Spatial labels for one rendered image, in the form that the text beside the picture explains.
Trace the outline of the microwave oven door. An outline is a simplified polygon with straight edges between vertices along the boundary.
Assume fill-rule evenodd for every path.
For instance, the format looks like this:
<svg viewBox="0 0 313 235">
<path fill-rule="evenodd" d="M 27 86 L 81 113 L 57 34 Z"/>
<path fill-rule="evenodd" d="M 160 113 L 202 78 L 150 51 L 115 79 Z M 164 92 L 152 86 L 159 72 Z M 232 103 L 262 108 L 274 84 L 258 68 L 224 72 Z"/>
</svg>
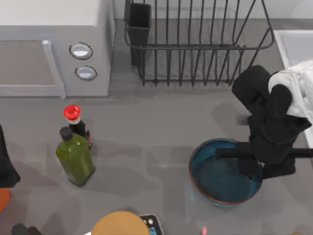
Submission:
<svg viewBox="0 0 313 235">
<path fill-rule="evenodd" d="M 0 41 L 0 97 L 66 97 L 49 40 Z"/>
</svg>

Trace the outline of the black cutlery holder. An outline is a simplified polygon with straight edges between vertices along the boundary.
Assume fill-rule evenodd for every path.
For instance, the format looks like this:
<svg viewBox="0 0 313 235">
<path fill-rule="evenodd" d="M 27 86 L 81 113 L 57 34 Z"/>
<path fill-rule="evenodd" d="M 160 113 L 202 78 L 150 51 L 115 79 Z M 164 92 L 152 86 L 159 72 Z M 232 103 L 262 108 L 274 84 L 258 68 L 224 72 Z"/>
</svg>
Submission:
<svg viewBox="0 0 313 235">
<path fill-rule="evenodd" d="M 149 4 L 125 0 L 124 21 L 131 46 L 146 47 L 151 28 L 151 13 Z"/>
</svg>

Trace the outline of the dark bottle with red cap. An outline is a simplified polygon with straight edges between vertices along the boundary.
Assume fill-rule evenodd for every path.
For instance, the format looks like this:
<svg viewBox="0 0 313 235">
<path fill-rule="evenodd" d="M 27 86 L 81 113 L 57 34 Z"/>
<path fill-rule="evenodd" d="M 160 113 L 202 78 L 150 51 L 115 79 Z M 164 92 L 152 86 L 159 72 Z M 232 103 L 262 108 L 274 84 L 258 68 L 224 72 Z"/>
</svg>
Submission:
<svg viewBox="0 0 313 235">
<path fill-rule="evenodd" d="M 67 119 L 69 127 L 73 133 L 87 139 L 89 150 L 91 150 L 92 148 L 91 135 L 86 124 L 81 119 L 81 107 L 76 104 L 67 105 L 63 109 L 63 116 Z"/>
</svg>

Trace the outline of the pale microwave oven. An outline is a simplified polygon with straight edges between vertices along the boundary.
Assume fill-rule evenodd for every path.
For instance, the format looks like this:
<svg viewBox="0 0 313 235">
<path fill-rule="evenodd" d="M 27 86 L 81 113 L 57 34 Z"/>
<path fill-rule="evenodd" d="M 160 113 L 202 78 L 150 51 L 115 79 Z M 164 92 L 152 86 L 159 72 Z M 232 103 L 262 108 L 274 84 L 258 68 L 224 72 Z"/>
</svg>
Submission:
<svg viewBox="0 0 313 235">
<path fill-rule="evenodd" d="M 51 41 L 66 97 L 108 95 L 114 34 L 112 0 L 0 0 L 0 41 Z M 88 60 L 71 56 L 69 47 L 79 42 L 92 48 Z M 97 77 L 79 79 L 75 69 L 83 66 Z"/>
</svg>

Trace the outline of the green bottle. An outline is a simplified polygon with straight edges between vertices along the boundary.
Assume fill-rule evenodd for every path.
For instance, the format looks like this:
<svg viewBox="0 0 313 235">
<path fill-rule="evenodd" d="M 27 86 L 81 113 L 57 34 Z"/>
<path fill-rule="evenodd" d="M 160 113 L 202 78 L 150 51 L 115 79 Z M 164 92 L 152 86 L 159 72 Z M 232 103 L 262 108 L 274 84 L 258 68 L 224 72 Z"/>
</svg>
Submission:
<svg viewBox="0 0 313 235">
<path fill-rule="evenodd" d="M 81 187 L 95 171 L 89 144 L 86 138 L 73 133 L 70 127 L 60 129 L 62 141 L 56 148 L 59 159 L 67 179 Z"/>
</svg>

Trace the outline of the black flat device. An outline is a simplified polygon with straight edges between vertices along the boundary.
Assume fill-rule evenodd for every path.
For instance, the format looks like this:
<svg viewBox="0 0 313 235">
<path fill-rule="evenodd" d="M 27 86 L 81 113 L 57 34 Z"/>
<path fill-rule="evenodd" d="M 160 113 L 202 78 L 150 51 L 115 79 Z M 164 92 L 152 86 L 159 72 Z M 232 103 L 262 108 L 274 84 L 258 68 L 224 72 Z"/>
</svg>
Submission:
<svg viewBox="0 0 313 235">
<path fill-rule="evenodd" d="M 149 235 L 164 235 L 161 223 L 155 214 L 141 214 L 139 217 L 148 227 Z"/>
</svg>

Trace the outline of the blue bowl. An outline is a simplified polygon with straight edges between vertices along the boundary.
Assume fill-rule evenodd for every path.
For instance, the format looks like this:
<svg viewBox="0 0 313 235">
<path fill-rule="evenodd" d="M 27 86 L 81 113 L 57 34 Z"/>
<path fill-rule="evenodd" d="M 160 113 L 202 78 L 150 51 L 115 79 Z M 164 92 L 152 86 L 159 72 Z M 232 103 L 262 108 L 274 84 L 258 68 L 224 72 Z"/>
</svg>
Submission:
<svg viewBox="0 0 313 235">
<path fill-rule="evenodd" d="M 234 149 L 236 140 L 211 139 L 200 144 L 191 154 L 189 175 L 195 188 L 212 204 L 232 207 L 251 199 L 263 181 L 262 165 L 248 178 L 241 174 L 236 158 L 219 158 L 217 149 Z"/>
</svg>

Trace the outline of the orange round object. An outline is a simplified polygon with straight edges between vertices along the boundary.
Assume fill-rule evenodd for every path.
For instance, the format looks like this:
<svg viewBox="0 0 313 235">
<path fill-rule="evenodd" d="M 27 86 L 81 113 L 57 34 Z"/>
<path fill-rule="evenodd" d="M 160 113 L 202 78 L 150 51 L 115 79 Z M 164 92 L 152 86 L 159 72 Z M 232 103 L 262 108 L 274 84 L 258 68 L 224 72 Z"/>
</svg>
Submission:
<svg viewBox="0 0 313 235">
<path fill-rule="evenodd" d="M 8 188 L 0 188 L 0 212 L 2 212 L 10 201 L 10 190 Z"/>
</svg>

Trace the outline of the tan round object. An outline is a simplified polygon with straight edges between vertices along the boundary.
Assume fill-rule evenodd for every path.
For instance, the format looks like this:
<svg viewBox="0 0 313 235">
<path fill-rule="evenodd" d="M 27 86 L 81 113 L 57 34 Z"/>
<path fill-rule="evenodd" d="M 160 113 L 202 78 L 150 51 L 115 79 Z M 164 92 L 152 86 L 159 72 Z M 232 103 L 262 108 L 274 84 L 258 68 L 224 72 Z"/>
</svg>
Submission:
<svg viewBox="0 0 313 235">
<path fill-rule="evenodd" d="M 144 221 L 130 211 L 113 211 L 100 218 L 91 235 L 150 235 Z"/>
</svg>

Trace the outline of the small round microwave knob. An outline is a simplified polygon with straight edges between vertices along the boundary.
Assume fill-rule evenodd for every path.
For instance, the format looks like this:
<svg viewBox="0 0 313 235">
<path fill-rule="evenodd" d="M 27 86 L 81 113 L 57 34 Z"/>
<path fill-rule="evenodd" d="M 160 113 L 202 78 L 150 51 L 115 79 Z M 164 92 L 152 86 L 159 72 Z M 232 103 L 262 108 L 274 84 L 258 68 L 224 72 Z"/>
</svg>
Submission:
<svg viewBox="0 0 313 235">
<path fill-rule="evenodd" d="M 97 77 L 97 71 L 90 66 L 83 66 L 75 69 L 76 76 L 84 81 L 92 81 Z"/>
</svg>

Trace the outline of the large round microwave knob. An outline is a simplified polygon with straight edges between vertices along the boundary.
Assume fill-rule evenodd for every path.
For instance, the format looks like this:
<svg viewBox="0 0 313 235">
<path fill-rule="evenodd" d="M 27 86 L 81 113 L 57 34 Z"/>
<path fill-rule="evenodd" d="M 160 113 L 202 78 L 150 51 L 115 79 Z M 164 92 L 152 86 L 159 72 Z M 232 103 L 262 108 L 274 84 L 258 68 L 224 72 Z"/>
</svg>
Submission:
<svg viewBox="0 0 313 235">
<path fill-rule="evenodd" d="M 72 57 L 78 60 L 88 60 L 93 55 L 92 48 L 85 43 L 79 42 L 69 47 L 69 52 Z"/>
</svg>

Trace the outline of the white sink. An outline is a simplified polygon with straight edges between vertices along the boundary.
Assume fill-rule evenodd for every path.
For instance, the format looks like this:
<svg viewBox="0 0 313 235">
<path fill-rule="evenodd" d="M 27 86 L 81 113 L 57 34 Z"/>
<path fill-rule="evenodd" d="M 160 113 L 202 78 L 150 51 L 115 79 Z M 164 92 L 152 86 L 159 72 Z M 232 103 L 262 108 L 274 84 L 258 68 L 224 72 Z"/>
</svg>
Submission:
<svg viewBox="0 0 313 235">
<path fill-rule="evenodd" d="M 313 30 L 275 30 L 274 36 L 285 69 L 313 60 Z"/>
</svg>

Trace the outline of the black rounded object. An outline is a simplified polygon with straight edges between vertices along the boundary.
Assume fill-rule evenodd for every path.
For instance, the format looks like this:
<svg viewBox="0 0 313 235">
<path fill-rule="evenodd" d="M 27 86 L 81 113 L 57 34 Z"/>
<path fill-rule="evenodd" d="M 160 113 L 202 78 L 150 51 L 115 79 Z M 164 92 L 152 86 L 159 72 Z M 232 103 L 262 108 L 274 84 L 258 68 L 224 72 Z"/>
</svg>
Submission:
<svg viewBox="0 0 313 235">
<path fill-rule="evenodd" d="M 11 229 L 11 235 L 43 235 L 36 227 L 26 227 L 22 223 L 14 225 Z"/>
</svg>

